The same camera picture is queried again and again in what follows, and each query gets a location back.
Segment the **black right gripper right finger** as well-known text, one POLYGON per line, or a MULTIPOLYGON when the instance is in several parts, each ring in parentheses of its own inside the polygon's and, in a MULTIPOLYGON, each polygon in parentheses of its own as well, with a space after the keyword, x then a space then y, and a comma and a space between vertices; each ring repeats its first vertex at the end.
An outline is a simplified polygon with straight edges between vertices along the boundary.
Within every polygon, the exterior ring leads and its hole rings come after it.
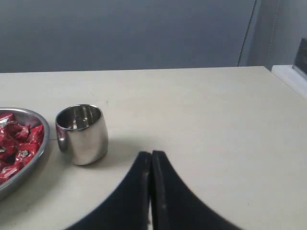
POLYGON ((163 151, 152 152, 154 230, 238 230, 205 205, 181 180, 163 151))

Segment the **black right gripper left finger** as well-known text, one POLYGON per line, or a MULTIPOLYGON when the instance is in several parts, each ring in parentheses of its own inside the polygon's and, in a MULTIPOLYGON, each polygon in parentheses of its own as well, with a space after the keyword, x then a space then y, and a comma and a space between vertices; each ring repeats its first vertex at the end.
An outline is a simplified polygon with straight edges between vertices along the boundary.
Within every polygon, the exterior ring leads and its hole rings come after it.
POLYGON ((69 230, 146 230, 150 202, 151 154, 138 153, 130 170, 95 210, 69 230))

